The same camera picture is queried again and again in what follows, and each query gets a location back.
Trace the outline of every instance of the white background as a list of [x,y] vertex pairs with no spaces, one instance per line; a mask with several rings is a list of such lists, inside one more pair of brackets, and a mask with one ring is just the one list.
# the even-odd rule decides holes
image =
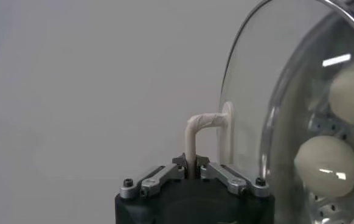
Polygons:
[[217,111],[256,2],[0,0],[0,224],[114,223],[123,178],[170,163],[186,120]]

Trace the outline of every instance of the transparent plastic dome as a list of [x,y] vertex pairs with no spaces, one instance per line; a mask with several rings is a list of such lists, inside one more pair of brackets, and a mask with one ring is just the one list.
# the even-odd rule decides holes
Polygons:
[[261,2],[232,46],[227,101],[233,163],[266,178],[276,223],[354,223],[354,1]]

